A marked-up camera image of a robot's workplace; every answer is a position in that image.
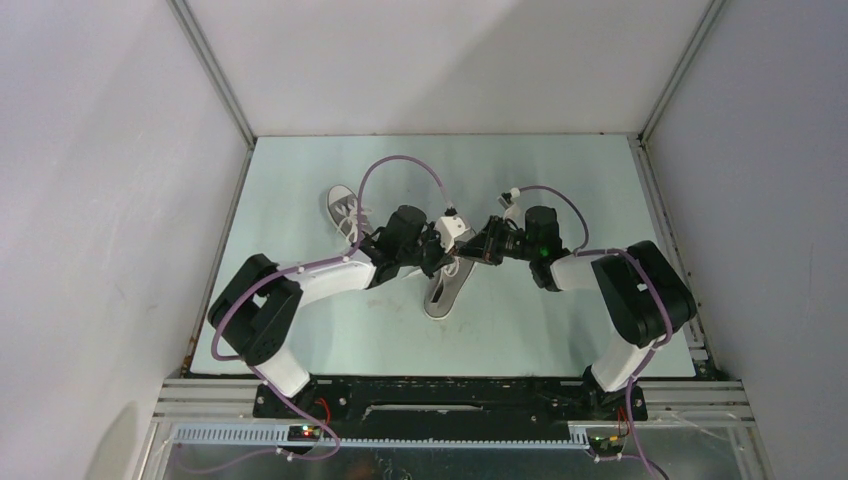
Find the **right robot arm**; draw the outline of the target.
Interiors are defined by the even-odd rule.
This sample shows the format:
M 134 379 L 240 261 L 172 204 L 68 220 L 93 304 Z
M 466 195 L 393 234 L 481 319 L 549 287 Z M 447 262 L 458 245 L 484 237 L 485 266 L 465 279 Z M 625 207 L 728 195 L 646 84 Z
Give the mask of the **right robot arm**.
M 529 208 L 521 227 L 492 216 L 454 251 L 493 266 L 506 258 L 525 261 L 543 290 L 600 294 L 613 333 L 606 351 L 589 366 L 589 384 L 581 392 L 583 408 L 596 418 L 620 407 L 620 390 L 638 379 L 650 358 L 697 312 L 691 291 L 655 243 L 641 241 L 625 250 L 569 250 L 551 207 Z

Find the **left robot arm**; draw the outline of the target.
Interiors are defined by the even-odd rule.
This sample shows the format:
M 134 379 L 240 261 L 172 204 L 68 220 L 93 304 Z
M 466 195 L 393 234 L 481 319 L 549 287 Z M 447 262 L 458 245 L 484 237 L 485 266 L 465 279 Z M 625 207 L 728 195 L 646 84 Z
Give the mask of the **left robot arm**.
M 400 206 L 388 223 L 339 256 L 287 268 L 250 256 L 207 313 L 211 354 L 239 361 L 275 390 L 278 404 L 304 416 L 316 403 L 311 375 L 287 345 L 300 308 L 352 291 L 376 288 L 414 268 L 432 277 L 453 261 L 452 246 L 416 207 Z

